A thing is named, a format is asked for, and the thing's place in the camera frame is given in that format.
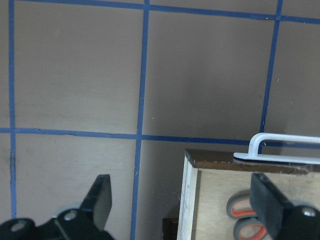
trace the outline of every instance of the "blue grid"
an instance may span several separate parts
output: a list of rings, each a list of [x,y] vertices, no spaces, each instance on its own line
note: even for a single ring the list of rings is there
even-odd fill
[[[229,144],[248,146],[249,141],[237,139],[219,139],[219,138],[201,138],[201,137],[181,137],[181,136],[161,136],[161,135],[144,135],[143,134],[143,115],[144,115],[144,99],[145,99],[145,84],[146,84],[146,70],[147,70],[147,49],[148,49],[148,29],[149,29],[149,13],[150,11],[171,12],[171,13],[187,13],[197,15],[210,16],[225,16],[232,18],[246,18],[256,20],[272,20],[274,21],[273,36],[271,42],[271,49],[269,55],[269,64],[264,92],[264,100],[262,107],[262,114],[260,120],[260,132],[265,131],[266,116],[269,104],[269,91],[272,83],[272,75],[274,69],[274,62],[276,56],[277,40],[280,22],[296,22],[307,24],[320,24],[320,19],[284,16],[281,15],[283,0],[278,0],[276,14],[257,14],[235,11],[222,11],[211,9],[185,8],[174,6],[160,6],[150,4],[150,0],[144,0],[144,4],[126,3],[126,2],[112,2],[100,0],[16,0],[23,2],[40,2],[40,3],[54,3],[54,4],[72,4],[84,6],[99,6],[112,7],[123,9],[136,9],[143,11],[143,27],[142,27],[142,54],[141,54],[141,73],[140,73],[140,88],[139,88],[139,104],[138,104],[138,119],[137,119],[137,133],[125,134],[117,133],[110,134],[106,132],[89,132],[89,131],[72,131],[72,130],[53,130],[53,129],[38,129],[38,128],[16,128],[15,124],[15,0],[8,0],[8,20],[9,20],[9,66],[8,66],[8,85],[9,85],[9,117],[10,127],[0,127],[0,133],[10,134],[10,172],[11,172],[11,215],[13,218],[17,216],[17,202],[16,202],[16,134],[41,134],[41,135],[72,135],[78,137],[95,137],[95,138],[113,138],[113,139],[132,139],[136,140],[136,154],[135,154],[135,169],[133,181],[133,197],[132,197],[132,216],[131,216],[131,240],[136,238],[136,220],[137,220],[137,205],[138,205],[138,185],[139,185],[139,170],[141,158],[141,144],[142,140],[151,141],[167,141],[167,142],[184,142],[184,143],[206,143],[206,144]],[[289,147],[289,148],[306,148],[318,149],[319,146],[315,144],[294,143],[287,144],[284,142],[266,142],[270,147]]]

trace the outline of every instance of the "white handle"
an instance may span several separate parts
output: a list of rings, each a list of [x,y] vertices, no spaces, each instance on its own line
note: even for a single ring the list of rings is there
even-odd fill
[[[261,132],[254,135],[249,143],[248,155],[252,157],[258,156],[259,144],[264,140],[290,141],[310,144],[320,144],[320,137],[316,136],[299,136]]]
[[[320,165],[320,158],[258,154],[259,145],[264,140],[278,140],[278,141],[320,144],[320,137],[262,132],[254,135],[251,138],[251,141],[249,143],[248,153],[235,152],[233,156],[243,160],[258,160],[258,161]]]

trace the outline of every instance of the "screw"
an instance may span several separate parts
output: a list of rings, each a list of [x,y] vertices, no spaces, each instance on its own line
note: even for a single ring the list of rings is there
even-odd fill
[[[316,216],[316,211],[312,209],[311,207],[304,207],[302,208],[302,213],[303,215],[307,217],[315,217]]]
[[[26,221],[25,220],[18,220],[18,222],[16,222],[14,225],[12,225],[11,227],[11,232],[17,232],[21,229],[23,229],[26,225]]]
[[[77,216],[77,211],[76,210],[70,210],[70,212],[68,212],[66,215],[64,215],[64,220],[66,221],[71,221],[73,219],[75,219]]]

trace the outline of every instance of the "silver bolt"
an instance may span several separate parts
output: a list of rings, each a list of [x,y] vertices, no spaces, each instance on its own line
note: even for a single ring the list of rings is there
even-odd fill
[[[316,216],[316,211],[312,209],[311,207],[304,207],[302,208],[303,215],[307,217],[315,217]]]
[[[76,210],[71,210],[70,212],[68,212],[66,215],[64,215],[64,220],[66,221],[71,221],[73,219],[75,219],[77,216],[77,211]]]
[[[27,222],[25,220],[18,220],[17,223],[12,225],[11,232],[17,232],[17,231],[23,229],[25,227],[26,223]]]

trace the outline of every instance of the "scissors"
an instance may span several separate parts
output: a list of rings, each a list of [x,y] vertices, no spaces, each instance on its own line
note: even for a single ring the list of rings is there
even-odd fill
[[[250,205],[249,190],[233,195],[226,204],[226,213],[237,219],[233,227],[235,240],[262,240],[268,235],[267,229]]]

